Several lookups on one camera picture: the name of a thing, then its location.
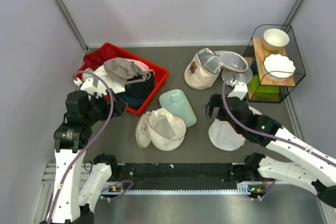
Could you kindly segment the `white bra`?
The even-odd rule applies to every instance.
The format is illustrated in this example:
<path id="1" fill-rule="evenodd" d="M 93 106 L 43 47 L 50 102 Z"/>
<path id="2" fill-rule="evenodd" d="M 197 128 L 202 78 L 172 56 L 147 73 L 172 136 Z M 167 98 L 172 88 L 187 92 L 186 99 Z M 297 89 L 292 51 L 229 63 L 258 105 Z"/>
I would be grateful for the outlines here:
<path id="1" fill-rule="evenodd" d="M 128 70 L 116 62 L 112 61 L 101 65 L 93 73 L 99 76 L 115 94 L 125 92 L 125 83 L 129 77 Z"/>

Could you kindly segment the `grey taupe bra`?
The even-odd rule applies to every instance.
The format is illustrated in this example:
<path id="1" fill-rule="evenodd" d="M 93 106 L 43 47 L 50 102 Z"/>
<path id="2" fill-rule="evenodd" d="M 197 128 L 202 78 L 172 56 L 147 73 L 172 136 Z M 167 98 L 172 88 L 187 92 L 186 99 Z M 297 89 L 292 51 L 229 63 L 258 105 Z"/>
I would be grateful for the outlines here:
<path id="1" fill-rule="evenodd" d="M 133 59 L 117 57 L 105 61 L 103 66 L 108 76 L 123 87 L 129 81 L 133 83 L 133 80 L 138 79 L 149 80 L 155 76 L 155 72 L 145 63 Z"/>

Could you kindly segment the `white mesh bra laundry bag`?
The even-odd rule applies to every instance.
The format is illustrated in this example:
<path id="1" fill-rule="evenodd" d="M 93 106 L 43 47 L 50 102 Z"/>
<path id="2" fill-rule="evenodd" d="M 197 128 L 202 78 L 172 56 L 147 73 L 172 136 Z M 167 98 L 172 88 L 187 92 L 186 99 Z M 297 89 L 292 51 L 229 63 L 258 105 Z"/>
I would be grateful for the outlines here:
<path id="1" fill-rule="evenodd" d="M 135 138 L 140 148 L 153 144 L 161 151 L 178 148 L 186 134 L 186 124 L 182 118 L 160 108 L 143 114 L 135 130 Z"/>

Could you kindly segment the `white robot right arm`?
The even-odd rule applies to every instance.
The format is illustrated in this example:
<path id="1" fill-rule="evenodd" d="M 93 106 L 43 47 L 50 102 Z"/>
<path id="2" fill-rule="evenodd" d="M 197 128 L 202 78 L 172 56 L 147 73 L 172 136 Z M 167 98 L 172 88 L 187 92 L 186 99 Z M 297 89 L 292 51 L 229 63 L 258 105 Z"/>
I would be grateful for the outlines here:
<path id="1" fill-rule="evenodd" d="M 305 189 L 330 207 L 335 207 L 335 158 L 300 140 L 271 117 L 256 113 L 245 100 L 212 94 L 205 106 L 210 118 L 218 108 L 217 119 L 226 122 L 245 140 L 278 153 L 290 163 L 253 153 L 245 160 L 248 178 L 270 178 Z"/>

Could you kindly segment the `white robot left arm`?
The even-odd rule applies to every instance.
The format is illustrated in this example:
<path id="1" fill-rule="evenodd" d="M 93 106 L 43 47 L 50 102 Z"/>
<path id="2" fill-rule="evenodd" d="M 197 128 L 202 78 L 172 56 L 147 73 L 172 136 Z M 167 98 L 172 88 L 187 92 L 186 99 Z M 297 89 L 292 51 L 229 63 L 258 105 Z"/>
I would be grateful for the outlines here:
<path id="1" fill-rule="evenodd" d="M 127 107 L 111 89 L 107 89 L 107 93 L 107 99 L 85 91 L 67 95 L 66 113 L 54 132 L 54 191 L 44 223 L 93 223 L 94 209 L 105 183 L 119 174 L 116 158 L 100 154 L 93 161 L 89 178 L 83 186 L 80 184 L 86 151 L 97 139 L 91 136 L 92 126 L 102 121 L 104 130 L 109 121 L 121 116 Z"/>

